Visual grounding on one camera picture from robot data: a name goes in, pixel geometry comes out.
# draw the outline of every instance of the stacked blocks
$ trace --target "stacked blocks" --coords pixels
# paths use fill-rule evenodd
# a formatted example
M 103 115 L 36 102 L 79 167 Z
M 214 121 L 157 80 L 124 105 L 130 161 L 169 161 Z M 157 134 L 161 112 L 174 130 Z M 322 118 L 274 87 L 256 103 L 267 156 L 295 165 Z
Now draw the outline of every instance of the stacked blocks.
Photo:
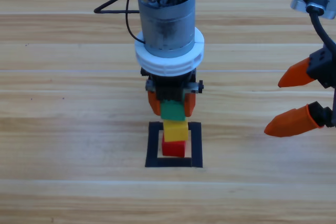
M 182 101 L 163 100 L 155 92 L 148 92 L 148 101 L 154 114 L 163 119 L 163 156 L 185 157 L 189 129 L 186 118 L 190 117 L 196 105 L 196 94 L 184 94 Z
M 184 157 L 186 141 L 188 140 L 188 122 L 185 121 L 163 121 L 163 156 Z

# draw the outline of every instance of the cable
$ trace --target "cable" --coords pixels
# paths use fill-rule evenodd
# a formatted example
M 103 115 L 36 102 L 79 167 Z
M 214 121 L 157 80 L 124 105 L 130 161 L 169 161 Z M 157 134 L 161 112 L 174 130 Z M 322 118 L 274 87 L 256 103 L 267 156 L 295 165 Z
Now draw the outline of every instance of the cable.
M 113 13 L 113 14 L 119 14 L 119 13 L 126 13 L 126 10 L 103 10 L 104 8 L 114 4 L 118 0 L 110 0 L 101 6 L 97 7 L 94 9 L 94 13 L 99 13 L 99 14 L 105 14 L 105 13 Z M 129 10 L 128 13 L 140 13 L 138 10 Z
M 316 12 L 309 13 L 311 23 L 314 26 L 314 29 L 318 36 L 321 38 L 326 47 L 332 52 L 333 55 L 336 55 L 336 44 L 328 36 L 327 32 L 323 29 L 322 24 L 319 19 L 319 15 Z
M 129 6 L 129 4 L 130 4 L 130 0 L 127 0 L 127 2 L 126 2 L 126 12 L 125 12 L 125 13 L 126 13 L 126 14 L 125 14 L 125 19 L 126 19 L 127 30 L 128 30 L 128 32 L 130 33 L 130 35 L 131 35 L 135 40 L 137 40 L 138 42 L 141 42 L 141 43 L 143 43 L 143 44 L 146 44 L 145 41 L 136 38 L 136 36 L 132 33 L 132 31 L 131 31 L 131 29 L 130 29 L 130 25 L 129 25 L 129 23 L 128 23 L 128 6 Z
M 128 14 L 129 13 L 140 13 L 138 10 L 128 10 L 129 7 L 129 3 L 130 0 L 127 0 L 126 3 L 126 10 L 103 10 L 104 8 L 114 4 L 116 1 L 118 0 L 110 0 L 104 4 L 102 4 L 101 6 L 97 7 L 96 9 L 94 9 L 94 13 L 98 13 L 98 14 L 105 14 L 105 13 L 112 13 L 112 14 L 120 14 L 120 13 L 125 13 L 125 18 L 126 18 L 126 26 L 127 26 L 127 30 L 130 33 L 130 35 L 137 41 L 145 44 L 145 41 L 140 40 L 138 38 L 136 38 L 136 36 L 132 33 L 131 29 L 130 29 L 130 25 L 128 23 Z

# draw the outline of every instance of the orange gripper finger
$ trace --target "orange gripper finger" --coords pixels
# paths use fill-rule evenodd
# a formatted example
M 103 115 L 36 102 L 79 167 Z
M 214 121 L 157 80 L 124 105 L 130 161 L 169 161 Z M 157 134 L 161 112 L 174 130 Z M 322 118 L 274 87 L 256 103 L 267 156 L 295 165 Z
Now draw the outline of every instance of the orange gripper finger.
M 265 133 L 270 136 L 286 137 L 299 135 L 316 128 L 321 127 L 311 117 L 308 105 L 306 105 L 276 116 L 267 125 Z
M 308 67 L 309 58 L 291 66 L 280 79 L 278 86 L 280 88 L 303 86 L 315 81 L 307 74 Z
M 195 106 L 196 106 L 196 94 L 185 94 L 184 113 L 187 118 L 189 118 L 193 114 Z
M 160 101 L 156 98 L 156 93 L 148 91 L 148 101 L 155 115 L 161 115 Z

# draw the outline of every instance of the black tape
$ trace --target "black tape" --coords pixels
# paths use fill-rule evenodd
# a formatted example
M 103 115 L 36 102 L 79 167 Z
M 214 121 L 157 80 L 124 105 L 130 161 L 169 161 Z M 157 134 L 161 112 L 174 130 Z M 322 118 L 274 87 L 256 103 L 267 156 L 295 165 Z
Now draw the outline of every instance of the black tape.
M 163 123 L 150 122 L 148 132 L 148 146 L 145 167 L 197 167 L 203 168 L 202 154 L 202 125 L 191 122 L 188 124 L 191 131 L 192 157 L 160 157 L 158 158 L 159 131 L 163 130 Z

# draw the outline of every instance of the wood grain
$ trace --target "wood grain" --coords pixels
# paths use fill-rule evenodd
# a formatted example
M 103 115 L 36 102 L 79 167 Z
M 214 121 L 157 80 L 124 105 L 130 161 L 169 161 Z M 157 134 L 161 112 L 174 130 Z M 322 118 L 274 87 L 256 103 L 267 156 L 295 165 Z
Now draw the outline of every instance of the wood grain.
M 321 47 L 307 15 L 291 0 L 197 0 L 204 168 L 144 168 L 159 118 L 124 15 L 92 13 L 106 1 L 0 0 L 1 224 L 336 222 L 335 130 L 263 133 L 279 113 L 332 105 L 317 82 L 277 87 Z

